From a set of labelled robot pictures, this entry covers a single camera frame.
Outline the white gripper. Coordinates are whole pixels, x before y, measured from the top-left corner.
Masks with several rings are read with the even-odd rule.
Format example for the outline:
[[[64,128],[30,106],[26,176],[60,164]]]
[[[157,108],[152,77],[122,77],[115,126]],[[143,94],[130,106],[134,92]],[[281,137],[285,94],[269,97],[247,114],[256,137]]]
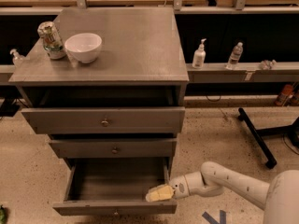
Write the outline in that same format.
[[[147,202],[159,202],[175,199],[186,198],[190,195],[188,184],[184,175],[175,177],[169,181],[169,185],[160,185],[149,190],[146,195]]]

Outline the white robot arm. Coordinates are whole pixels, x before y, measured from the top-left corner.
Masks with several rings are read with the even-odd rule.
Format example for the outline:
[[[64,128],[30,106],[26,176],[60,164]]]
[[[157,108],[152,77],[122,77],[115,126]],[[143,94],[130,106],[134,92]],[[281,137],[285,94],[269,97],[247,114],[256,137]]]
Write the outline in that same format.
[[[147,202],[182,199],[193,195],[214,197],[227,188],[263,210],[263,224],[299,224],[299,171],[284,171],[270,182],[243,175],[213,161],[198,172],[172,178],[151,188]]]

